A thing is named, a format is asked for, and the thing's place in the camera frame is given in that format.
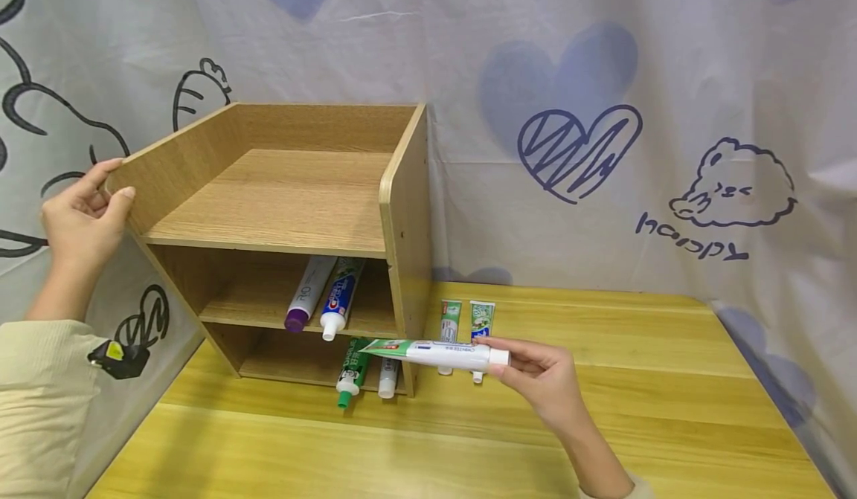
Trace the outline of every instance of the sleeve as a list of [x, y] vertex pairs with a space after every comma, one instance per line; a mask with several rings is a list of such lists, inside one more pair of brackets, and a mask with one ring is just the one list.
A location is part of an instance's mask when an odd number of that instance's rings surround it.
[[[655, 493], [652, 491], [652, 487], [649, 486], [649, 483], [630, 472], [628, 473], [628, 476], [630, 476], [631, 480], [634, 482], [634, 489], [630, 495], [625, 497], [625, 499], [655, 499]], [[579, 490], [579, 494], [580, 499], [598, 499], [587, 495], [582, 489]]]
[[77, 321], [0, 325], [0, 499], [65, 498], [104, 341]]

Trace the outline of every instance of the yellow wooden tabletop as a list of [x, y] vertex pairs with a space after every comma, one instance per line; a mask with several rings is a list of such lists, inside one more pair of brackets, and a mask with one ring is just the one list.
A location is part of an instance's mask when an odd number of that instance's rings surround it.
[[[687, 297], [438, 283], [497, 303], [494, 334], [569, 347], [588, 408], [663, 499], [830, 498], [711, 311]], [[463, 307], [459, 339], [469, 337]], [[91, 499], [575, 498], [558, 442], [495, 379], [423, 368], [417, 397], [233, 379], [208, 343]]]

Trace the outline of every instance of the purple toothpaste cap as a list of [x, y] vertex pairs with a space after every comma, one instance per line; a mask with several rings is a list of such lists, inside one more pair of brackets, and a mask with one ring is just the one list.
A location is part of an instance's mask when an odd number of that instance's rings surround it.
[[290, 332], [303, 332], [304, 326], [309, 322], [309, 315], [302, 309], [289, 309], [286, 313], [286, 330]]

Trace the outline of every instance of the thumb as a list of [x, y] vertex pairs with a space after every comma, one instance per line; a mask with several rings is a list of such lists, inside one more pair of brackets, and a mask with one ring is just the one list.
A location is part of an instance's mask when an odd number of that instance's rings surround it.
[[107, 211], [101, 218], [117, 226], [123, 226], [125, 219], [128, 218], [128, 212], [131, 211], [131, 204], [134, 204], [136, 193], [134, 187], [125, 187], [110, 196]]
[[507, 365], [492, 364], [487, 372], [491, 376], [495, 376], [497, 379], [500, 379], [503, 385], [511, 387], [514, 391], [522, 394], [524, 398], [529, 401], [530, 394], [536, 384], [535, 379], [532, 379], [531, 377], [521, 373], [520, 370]]

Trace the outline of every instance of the left hand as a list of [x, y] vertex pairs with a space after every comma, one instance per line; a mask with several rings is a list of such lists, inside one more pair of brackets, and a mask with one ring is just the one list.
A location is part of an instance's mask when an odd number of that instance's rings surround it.
[[42, 205], [42, 224], [55, 267], [98, 273], [117, 250], [136, 192], [125, 187], [111, 196], [100, 188], [119, 166], [122, 159], [97, 163]]

